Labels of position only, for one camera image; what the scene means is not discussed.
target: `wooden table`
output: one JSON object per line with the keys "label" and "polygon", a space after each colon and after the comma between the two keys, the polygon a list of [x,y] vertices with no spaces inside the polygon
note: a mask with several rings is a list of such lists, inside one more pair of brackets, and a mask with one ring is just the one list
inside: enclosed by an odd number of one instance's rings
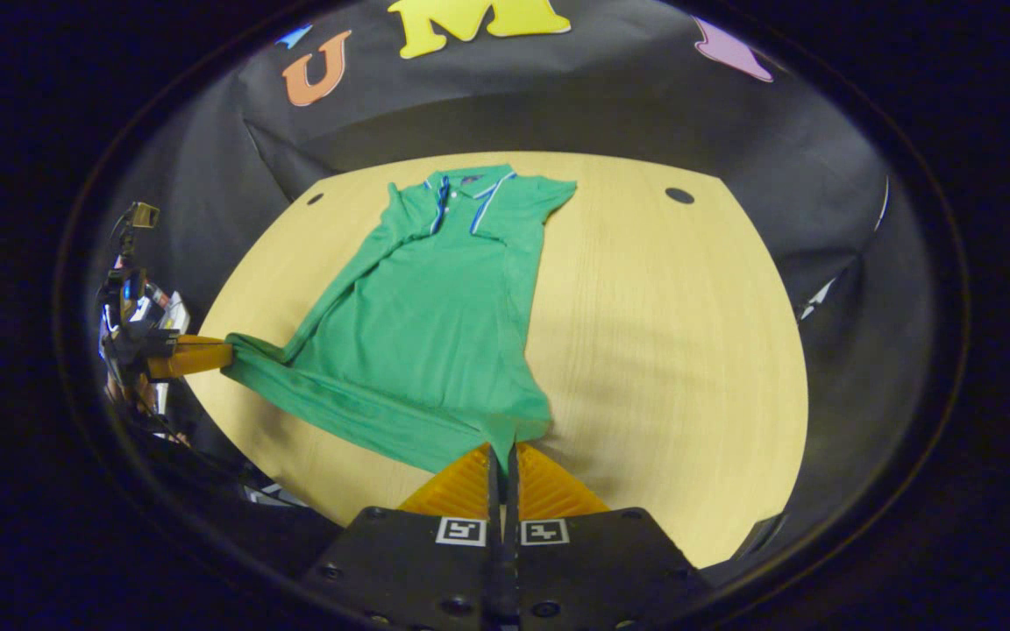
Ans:
{"label": "wooden table", "polygon": [[[726,560],[777,515],[805,446],[805,362],[781,278],[714,177],[613,156],[484,152],[330,177],[257,241],[200,335],[284,344],[388,205],[386,185],[508,163],[575,180],[546,224],[526,355],[554,423],[537,447],[612,508],[643,507],[691,562]],[[678,203],[669,188],[690,193]],[[431,475],[286,415],[219,372],[189,385],[237,447],[341,524]]]}

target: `green polo shirt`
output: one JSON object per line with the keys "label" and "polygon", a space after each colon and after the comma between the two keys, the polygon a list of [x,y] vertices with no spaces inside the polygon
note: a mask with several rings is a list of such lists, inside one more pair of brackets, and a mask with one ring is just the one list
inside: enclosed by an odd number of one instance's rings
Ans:
{"label": "green polo shirt", "polygon": [[381,224],[284,348],[231,334],[224,375],[292,415],[428,471],[550,423],[524,359],[544,220],[575,183],[508,165],[389,185]]}

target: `cable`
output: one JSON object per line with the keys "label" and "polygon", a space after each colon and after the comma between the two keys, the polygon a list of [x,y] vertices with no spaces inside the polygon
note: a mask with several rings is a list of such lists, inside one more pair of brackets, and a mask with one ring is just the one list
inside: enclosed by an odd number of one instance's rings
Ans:
{"label": "cable", "polygon": [[219,475],[223,475],[224,477],[228,477],[229,479],[236,480],[236,483],[240,484],[240,487],[244,487],[248,491],[256,491],[257,493],[260,493],[260,495],[268,496],[268,498],[270,498],[272,500],[276,500],[276,502],[281,502],[281,503],[284,503],[284,504],[288,504],[289,507],[308,508],[309,510],[313,510],[310,507],[304,506],[304,504],[298,504],[296,502],[291,502],[291,501],[288,501],[288,500],[284,500],[282,498],[276,498],[276,496],[271,495],[270,493],[264,491],[263,489],[258,489],[256,487],[251,487],[251,485],[248,485],[247,483],[244,483],[240,479],[240,476],[232,475],[232,472],[224,470],[224,467],[221,467],[220,464],[217,464],[216,462],[213,462],[209,458],[205,458],[205,455],[201,454],[200,451],[197,451],[196,448],[193,448],[191,446],[191,444],[188,444],[187,442],[184,442],[184,440],[181,440],[180,438],[177,438],[177,432],[174,431],[174,428],[171,427],[170,421],[168,419],[166,419],[165,416],[160,415],[160,413],[157,413],[154,410],[154,408],[152,408],[150,405],[147,404],[147,401],[145,401],[145,399],[143,398],[142,393],[140,393],[139,391],[137,391],[137,389],[135,389],[135,388],[132,388],[132,389],[129,389],[129,390],[131,390],[132,398],[135,399],[135,400],[132,401],[132,404],[141,403],[142,404],[142,408],[145,411],[147,411],[147,416],[150,416],[152,419],[158,421],[158,423],[161,423],[162,427],[164,427],[165,430],[166,430],[166,434],[171,435],[172,438],[174,440],[176,440],[177,443],[179,443],[179,444],[185,444],[185,447],[188,448],[189,451],[193,452],[193,455],[197,459],[201,460],[201,462],[203,462],[204,464],[207,464],[207,466],[209,466],[210,468],[214,469],[216,472],[219,472]]}

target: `table surface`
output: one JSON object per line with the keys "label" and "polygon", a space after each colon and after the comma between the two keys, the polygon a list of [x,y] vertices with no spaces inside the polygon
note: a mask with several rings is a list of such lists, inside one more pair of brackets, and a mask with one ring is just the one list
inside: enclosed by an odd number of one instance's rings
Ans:
{"label": "table surface", "polygon": [[[786,290],[716,177],[562,152],[406,161],[314,184],[237,265],[199,335],[285,344],[377,225],[389,183],[508,163],[575,180],[548,219],[525,355],[554,422],[536,446],[610,508],[645,508],[698,567],[785,507],[801,466],[805,362]],[[669,188],[690,193],[678,203]],[[311,203],[314,196],[321,199]],[[337,523],[431,475],[286,415],[220,372],[186,377],[266,475]]]}

